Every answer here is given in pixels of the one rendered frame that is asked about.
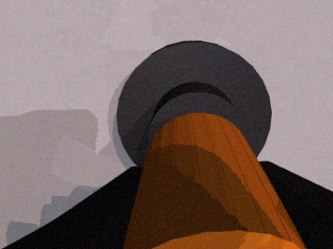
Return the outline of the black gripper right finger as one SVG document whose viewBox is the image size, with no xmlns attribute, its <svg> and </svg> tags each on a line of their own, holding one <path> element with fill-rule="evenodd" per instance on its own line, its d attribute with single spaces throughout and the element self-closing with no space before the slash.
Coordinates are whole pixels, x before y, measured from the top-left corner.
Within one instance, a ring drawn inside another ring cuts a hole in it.
<svg viewBox="0 0 333 249">
<path fill-rule="evenodd" d="M 260 161 L 307 249 L 333 249 L 333 192 L 269 161 Z"/>
</svg>

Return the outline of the orange knob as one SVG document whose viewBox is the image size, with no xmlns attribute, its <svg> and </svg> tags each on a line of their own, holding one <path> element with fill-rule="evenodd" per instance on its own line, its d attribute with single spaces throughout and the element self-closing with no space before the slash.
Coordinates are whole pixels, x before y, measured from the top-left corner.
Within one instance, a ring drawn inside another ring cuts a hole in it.
<svg viewBox="0 0 333 249">
<path fill-rule="evenodd" d="M 148 147 L 122 249 L 307 249 L 233 122 L 176 117 Z"/>
</svg>

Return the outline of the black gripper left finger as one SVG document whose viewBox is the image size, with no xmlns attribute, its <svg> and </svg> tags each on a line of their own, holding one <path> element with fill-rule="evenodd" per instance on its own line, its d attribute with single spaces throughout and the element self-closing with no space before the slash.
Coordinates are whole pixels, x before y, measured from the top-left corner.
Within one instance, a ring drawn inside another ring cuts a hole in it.
<svg viewBox="0 0 333 249">
<path fill-rule="evenodd" d="M 131 166 L 76 206 L 1 249 L 122 249 L 143 167 Z"/>
</svg>

